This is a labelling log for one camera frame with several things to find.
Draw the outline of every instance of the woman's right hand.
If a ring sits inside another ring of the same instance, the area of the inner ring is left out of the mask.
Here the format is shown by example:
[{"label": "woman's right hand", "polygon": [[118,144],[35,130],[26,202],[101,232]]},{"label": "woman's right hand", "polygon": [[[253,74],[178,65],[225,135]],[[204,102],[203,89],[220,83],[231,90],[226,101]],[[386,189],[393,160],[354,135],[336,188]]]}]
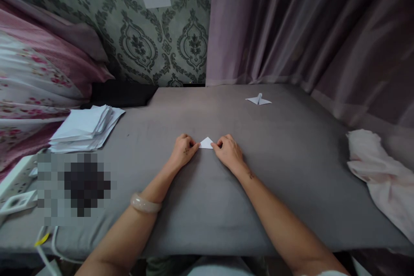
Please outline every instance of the woman's right hand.
[{"label": "woman's right hand", "polygon": [[241,169],[248,169],[243,161],[243,152],[239,145],[234,141],[231,135],[221,137],[215,144],[211,143],[217,157],[220,161],[231,170],[233,174]]}]

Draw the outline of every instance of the forearm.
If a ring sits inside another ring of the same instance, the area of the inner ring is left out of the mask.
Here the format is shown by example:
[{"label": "forearm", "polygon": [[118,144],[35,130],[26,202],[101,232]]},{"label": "forearm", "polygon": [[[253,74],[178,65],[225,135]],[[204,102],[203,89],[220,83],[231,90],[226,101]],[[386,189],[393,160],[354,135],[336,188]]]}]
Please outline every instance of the forearm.
[{"label": "forearm", "polygon": [[[178,170],[176,166],[167,163],[141,192],[140,197],[153,203],[162,203]],[[156,219],[156,213],[144,213],[128,206],[87,258],[78,274],[96,274],[98,269],[106,275],[128,272],[145,248]]]},{"label": "forearm", "polygon": [[285,206],[247,166],[233,172],[257,212],[273,246],[294,274],[321,270],[347,273],[329,249]]}]

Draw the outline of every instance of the gray table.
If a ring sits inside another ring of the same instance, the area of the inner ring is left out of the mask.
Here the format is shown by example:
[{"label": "gray table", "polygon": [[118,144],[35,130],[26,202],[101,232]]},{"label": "gray table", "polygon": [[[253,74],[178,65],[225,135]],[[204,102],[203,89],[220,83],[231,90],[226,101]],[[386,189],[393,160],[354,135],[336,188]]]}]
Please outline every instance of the gray table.
[{"label": "gray table", "polygon": [[[245,100],[259,92],[272,104]],[[147,107],[126,109],[97,152],[110,163],[117,188],[92,225],[59,228],[58,249],[85,258],[131,194],[158,173],[183,132],[196,141],[231,133],[256,175],[333,251],[412,248],[349,172],[343,125],[298,88],[233,85],[160,88]],[[0,228],[0,254],[34,252],[43,214],[36,208],[9,217]],[[45,250],[50,252],[48,244]],[[144,251],[169,254],[276,254],[243,189],[212,150],[200,149],[177,175]]]}]

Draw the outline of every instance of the bracelet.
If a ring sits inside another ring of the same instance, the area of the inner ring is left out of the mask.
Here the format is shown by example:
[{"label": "bracelet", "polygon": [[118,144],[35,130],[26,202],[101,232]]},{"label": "bracelet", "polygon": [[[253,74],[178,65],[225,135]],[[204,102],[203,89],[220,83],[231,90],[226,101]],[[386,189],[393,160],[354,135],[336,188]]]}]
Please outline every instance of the bracelet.
[{"label": "bracelet", "polygon": [[157,213],[161,210],[162,204],[151,203],[138,195],[138,193],[132,194],[131,206],[138,211],[145,213]]}]

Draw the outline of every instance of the green patterned wallpaper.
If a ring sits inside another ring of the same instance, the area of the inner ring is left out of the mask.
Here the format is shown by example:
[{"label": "green patterned wallpaper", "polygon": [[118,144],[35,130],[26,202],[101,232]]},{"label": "green patterned wallpaper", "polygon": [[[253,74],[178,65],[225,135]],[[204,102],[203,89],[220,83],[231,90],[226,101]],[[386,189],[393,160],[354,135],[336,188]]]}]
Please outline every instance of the green patterned wallpaper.
[{"label": "green patterned wallpaper", "polygon": [[146,9],[143,0],[25,1],[95,28],[117,78],[159,86],[205,82],[210,0],[171,0],[158,9]]}]

